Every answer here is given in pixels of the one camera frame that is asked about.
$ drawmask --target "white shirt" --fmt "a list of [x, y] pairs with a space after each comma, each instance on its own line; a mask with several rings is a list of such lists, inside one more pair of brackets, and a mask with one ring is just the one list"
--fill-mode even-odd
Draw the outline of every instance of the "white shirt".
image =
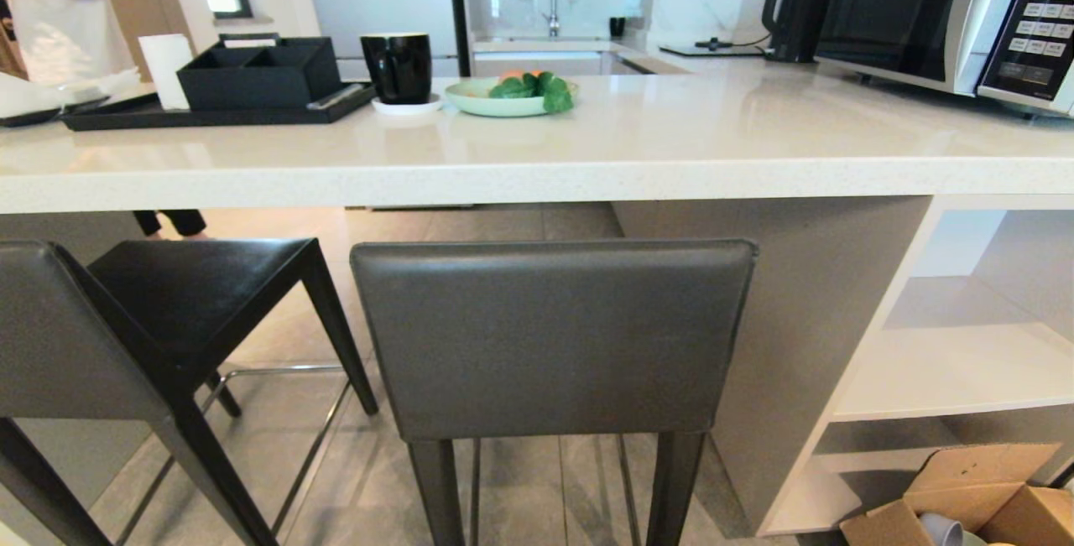
[[57, 85], [134, 66], [110, 0], [9, 0], [30, 81]]

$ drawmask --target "green leafy vegetable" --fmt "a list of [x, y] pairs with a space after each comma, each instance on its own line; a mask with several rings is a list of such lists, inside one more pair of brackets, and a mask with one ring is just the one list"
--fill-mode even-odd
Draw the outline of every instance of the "green leafy vegetable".
[[549, 114], [560, 114], [575, 106], [575, 100], [570, 96], [570, 88], [563, 78], [552, 77], [543, 87], [545, 111]]
[[506, 78], [503, 83], [492, 87], [489, 97], [496, 99], [521, 99], [525, 97], [538, 97], [536, 83], [529, 86], [519, 78]]
[[489, 91], [489, 97], [495, 99], [521, 99], [527, 97], [543, 97], [545, 111], [549, 114], [566, 112], [575, 106], [567, 82], [552, 72], [541, 72], [540, 76], [525, 73], [522, 78], [504, 78]]

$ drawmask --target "person's leg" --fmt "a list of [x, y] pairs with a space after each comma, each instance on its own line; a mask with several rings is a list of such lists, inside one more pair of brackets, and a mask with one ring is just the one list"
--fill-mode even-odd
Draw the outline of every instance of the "person's leg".
[[150, 240], [161, 240], [160, 221], [157, 220], [157, 211], [134, 211], [134, 218], [137, 219], [142, 233]]
[[161, 211], [161, 213], [171, 219], [179, 235], [187, 239], [205, 238], [202, 233], [205, 231], [205, 220], [199, 211]]

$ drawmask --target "faucet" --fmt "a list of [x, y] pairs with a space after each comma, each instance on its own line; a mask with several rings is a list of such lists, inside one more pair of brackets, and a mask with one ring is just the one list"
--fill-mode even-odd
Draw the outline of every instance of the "faucet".
[[552, 0], [552, 14], [545, 14], [548, 19], [548, 35], [554, 39], [560, 35], [560, 0]]

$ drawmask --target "gray leather bar stool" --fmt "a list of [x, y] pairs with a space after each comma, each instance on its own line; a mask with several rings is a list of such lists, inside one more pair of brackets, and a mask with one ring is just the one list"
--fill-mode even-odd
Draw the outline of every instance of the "gray leather bar stool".
[[223, 392], [219, 363], [299, 282], [376, 414], [315, 239], [125, 242], [88, 270], [55, 244], [0, 243], [0, 483], [64, 544], [110, 544], [12, 418], [145, 420], [243, 543], [275, 546], [193, 396]]
[[678, 544], [756, 255], [741, 240], [354, 247], [435, 544], [463, 546], [452, 440], [592, 433], [659, 434], [647, 543]]

